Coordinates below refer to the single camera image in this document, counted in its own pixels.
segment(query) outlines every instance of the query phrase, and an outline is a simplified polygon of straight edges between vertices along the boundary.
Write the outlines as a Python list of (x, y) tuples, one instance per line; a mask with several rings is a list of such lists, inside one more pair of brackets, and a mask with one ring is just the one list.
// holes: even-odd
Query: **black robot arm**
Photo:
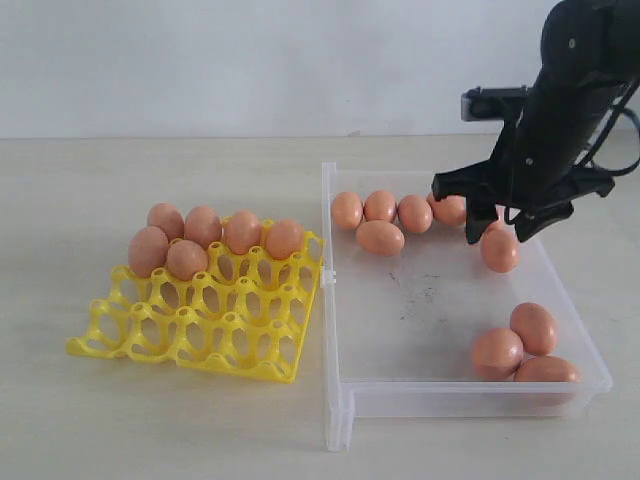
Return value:
[[(467, 201), (466, 235), (477, 242), (504, 205), (521, 242), (568, 218), (572, 200), (614, 187), (611, 171), (593, 157), (640, 85), (640, 0), (565, 0), (551, 11), (542, 40), (542, 68), (531, 88), (470, 90), (462, 97), (467, 121), (502, 120), (488, 160), (435, 176), (436, 199)], [(609, 110), (598, 140), (589, 139)], [(519, 213), (509, 218), (510, 209)]]

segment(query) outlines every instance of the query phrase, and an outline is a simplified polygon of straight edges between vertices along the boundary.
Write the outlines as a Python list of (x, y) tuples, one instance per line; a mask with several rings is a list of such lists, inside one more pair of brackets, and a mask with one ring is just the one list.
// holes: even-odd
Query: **egg tray cell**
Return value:
[[(263, 222), (266, 230), (273, 224)], [(272, 259), (260, 247), (235, 255), (208, 248), (209, 268), (181, 281), (157, 268), (150, 278), (128, 266), (111, 272), (109, 297), (89, 307), (83, 337), (67, 353), (180, 367), (258, 380), (295, 380), (322, 266), (323, 241), (305, 232), (304, 248)], [(134, 292), (127, 294), (127, 286)]]

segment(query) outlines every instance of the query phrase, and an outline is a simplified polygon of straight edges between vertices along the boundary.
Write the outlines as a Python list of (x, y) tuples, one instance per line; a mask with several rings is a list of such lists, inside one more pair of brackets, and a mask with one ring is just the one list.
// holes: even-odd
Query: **white wall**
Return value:
[(496, 130), (556, 0), (0, 0), (0, 137)]

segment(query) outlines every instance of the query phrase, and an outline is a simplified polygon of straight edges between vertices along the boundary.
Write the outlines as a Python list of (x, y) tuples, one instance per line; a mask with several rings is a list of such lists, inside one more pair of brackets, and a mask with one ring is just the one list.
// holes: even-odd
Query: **table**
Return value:
[[(358, 421), (324, 443), (322, 302), (297, 381), (263, 384), (65, 353), (148, 208), (250, 208), (321, 232), (321, 162), (443, 170), (494, 136), (0, 142), (0, 477), (637, 478), (640, 174), (541, 235), (614, 378), (578, 419)], [(601, 157), (622, 165), (635, 137)]]

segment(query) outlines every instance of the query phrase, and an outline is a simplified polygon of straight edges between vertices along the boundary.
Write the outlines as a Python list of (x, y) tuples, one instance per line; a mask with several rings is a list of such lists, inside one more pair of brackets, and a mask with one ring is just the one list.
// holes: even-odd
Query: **yellow egg tray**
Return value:
[[(263, 222), (263, 238), (272, 224)], [(188, 282), (165, 268), (140, 278), (117, 266), (109, 297), (91, 302), (87, 333), (70, 338), (67, 353), (173, 360), (180, 367), (291, 383), (318, 288), (322, 246), (306, 231), (303, 250), (277, 261), (260, 246), (235, 255), (214, 242), (208, 270)], [(127, 284), (134, 287), (129, 295)]]

